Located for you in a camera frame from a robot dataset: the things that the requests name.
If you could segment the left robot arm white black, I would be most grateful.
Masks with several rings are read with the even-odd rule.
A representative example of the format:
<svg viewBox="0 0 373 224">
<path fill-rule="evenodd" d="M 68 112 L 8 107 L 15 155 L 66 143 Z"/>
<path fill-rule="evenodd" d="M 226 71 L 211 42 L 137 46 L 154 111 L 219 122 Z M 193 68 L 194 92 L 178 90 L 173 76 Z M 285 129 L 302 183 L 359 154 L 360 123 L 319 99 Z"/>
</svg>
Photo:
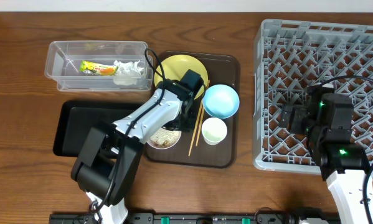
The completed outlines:
<svg viewBox="0 0 373 224">
<path fill-rule="evenodd" d="M 144 145 L 163 126 L 177 129 L 203 80 L 165 79 L 137 110 L 112 122 L 100 121 L 89 131 L 71 171 L 71 178 L 91 200 L 96 223 L 123 223 L 128 215 L 124 198 L 138 170 Z"/>
</svg>

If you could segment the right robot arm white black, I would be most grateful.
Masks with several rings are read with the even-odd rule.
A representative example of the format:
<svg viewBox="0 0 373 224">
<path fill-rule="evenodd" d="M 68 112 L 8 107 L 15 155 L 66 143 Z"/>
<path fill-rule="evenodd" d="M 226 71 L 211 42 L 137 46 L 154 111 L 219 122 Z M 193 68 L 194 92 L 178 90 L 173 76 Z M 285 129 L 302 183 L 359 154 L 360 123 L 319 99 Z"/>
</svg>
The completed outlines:
<svg viewBox="0 0 373 224">
<path fill-rule="evenodd" d="M 348 96 L 320 93 L 305 106 L 284 104 L 279 126 L 306 136 L 341 223 L 373 223 L 373 168 L 364 149 L 351 142 L 353 112 Z"/>
</svg>

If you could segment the white bowl with rice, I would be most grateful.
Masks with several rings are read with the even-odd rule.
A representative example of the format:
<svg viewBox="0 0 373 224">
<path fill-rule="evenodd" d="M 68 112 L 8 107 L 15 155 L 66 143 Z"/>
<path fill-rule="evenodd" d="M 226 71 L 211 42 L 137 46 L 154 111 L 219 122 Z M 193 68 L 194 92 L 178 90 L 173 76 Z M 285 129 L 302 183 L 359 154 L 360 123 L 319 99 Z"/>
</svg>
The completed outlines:
<svg viewBox="0 0 373 224">
<path fill-rule="evenodd" d="M 151 136 L 147 143 L 155 149 L 169 149 L 180 140 L 181 134 L 181 131 L 170 131 L 160 128 Z"/>
</svg>

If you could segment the green orange snack wrapper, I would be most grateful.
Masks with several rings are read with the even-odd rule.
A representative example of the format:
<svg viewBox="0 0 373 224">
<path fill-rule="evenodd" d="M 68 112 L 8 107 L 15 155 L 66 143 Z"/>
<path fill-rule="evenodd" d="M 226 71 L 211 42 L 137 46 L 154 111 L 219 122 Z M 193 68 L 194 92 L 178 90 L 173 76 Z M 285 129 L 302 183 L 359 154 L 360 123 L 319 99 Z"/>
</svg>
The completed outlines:
<svg viewBox="0 0 373 224">
<path fill-rule="evenodd" d="M 117 69 L 118 67 L 116 65 L 104 65 L 96 62 L 82 60 L 79 71 L 99 76 L 112 76 L 116 73 Z"/>
</svg>

